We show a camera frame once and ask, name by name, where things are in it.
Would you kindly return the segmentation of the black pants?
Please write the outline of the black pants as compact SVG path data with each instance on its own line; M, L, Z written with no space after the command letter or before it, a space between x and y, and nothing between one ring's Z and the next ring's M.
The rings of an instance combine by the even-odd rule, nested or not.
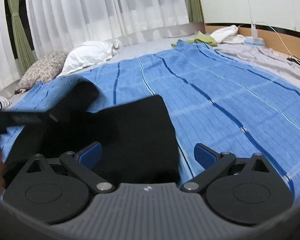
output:
M66 89L56 103L44 109L52 115L51 121L26 125L17 136L6 160L6 183L35 154L58 158L93 142L100 143L102 153L91 170L114 185L179 183L178 143L162 97L89 112L100 100L100 91L89 81Z

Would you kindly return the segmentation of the green curtain left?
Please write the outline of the green curtain left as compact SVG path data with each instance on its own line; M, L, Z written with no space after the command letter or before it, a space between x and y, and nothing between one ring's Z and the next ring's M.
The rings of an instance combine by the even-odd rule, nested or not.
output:
M25 74L32 64L35 63L35 58L19 16L19 0L7 0L7 2L11 13L12 31L19 67L21 73Z

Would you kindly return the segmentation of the green curtain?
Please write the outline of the green curtain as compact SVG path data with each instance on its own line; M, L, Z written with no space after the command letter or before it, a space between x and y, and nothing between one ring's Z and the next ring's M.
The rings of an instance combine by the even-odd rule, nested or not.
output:
M19 0L7 0L7 2L11 13L12 31L19 67L21 73L25 74L32 64L35 63L35 58L19 16Z
M203 23L204 14L201 0L187 0L189 21L192 23Z

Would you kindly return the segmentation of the floral brown pillow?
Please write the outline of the floral brown pillow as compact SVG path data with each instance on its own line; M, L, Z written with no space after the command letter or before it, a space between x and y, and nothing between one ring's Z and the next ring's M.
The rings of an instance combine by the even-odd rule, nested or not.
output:
M63 69L68 53L52 51L36 61L19 81L15 94L30 90L37 82L48 83L59 75Z

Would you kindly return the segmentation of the blue checked bed cover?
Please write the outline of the blue checked bed cover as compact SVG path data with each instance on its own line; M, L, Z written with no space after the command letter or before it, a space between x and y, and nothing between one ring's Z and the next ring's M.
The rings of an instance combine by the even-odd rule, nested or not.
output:
M80 77L101 90L91 112L158 94L175 127L183 181L202 172L193 149L201 142L238 157L262 153L300 202L300 89L258 67L179 41L175 48L37 83L13 110L49 109Z

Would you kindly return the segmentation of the white pillow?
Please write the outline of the white pillow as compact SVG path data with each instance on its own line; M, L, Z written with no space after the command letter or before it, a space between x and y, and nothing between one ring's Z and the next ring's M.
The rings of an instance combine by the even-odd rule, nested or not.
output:
M70 51L58 77L66 76L110 60L119 48L118 42L87 41Z

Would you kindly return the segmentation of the white sheer curtain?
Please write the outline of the white sheer curtain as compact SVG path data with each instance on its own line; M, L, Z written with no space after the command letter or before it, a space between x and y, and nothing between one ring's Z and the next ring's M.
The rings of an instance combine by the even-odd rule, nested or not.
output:
M140 43L187 32L186 0L19 0L35 59L86 41ZM0 0L0 91L22 76L7 0Z

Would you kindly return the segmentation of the light blue small box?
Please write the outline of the light blue small box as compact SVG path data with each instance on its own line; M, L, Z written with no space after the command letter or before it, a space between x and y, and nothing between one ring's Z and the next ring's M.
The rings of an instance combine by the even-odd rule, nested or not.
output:
M260 47L266 46L266 43L264 42L263 38L260 37L254 38L252 36L246 36L244 39L244 44L250 46L260 46Z

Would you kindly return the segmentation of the wooden headboard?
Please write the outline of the wooden headboard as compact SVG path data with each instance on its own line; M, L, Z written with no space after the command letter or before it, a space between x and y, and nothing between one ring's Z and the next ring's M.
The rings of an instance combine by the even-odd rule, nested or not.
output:
M238 33L243 36L251 35L251 25L250 24L240 24L240 23L206 23L205 31L207 33L212 33L217 29L221 29L227 26L236 25L239 30ZM256 25L258 37L263 38L266 43L267 48L271 48L275 51L291 54L298 59L300 59L300 32L293 31L284 28L274 27L271 28L267 25Z

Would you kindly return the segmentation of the white crumpled cloth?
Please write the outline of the white crumpled cloth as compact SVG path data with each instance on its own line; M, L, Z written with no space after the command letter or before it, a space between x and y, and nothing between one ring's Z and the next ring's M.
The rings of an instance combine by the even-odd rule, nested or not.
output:
M235 25L224 27L215 30L210 36L216 41L217 44L243 44L245 36L238 33L239 28Z

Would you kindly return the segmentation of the green cloth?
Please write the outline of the green cloth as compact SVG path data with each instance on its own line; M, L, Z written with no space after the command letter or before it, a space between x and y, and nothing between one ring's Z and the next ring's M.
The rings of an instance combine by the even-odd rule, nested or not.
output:
M211 37L210 35L203 34L201 31L198 31L197 35L193 39L185 40L185 42L187 42L187 43L196 43L196 42L205 43L212 47L216 47L218 44L213 37Z

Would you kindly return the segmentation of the green curtain right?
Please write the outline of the green curtain right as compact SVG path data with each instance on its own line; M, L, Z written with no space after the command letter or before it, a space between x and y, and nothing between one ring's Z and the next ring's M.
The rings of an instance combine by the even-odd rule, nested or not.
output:
M201 0L187 0L189 21L192 23L203 23L204 14Z

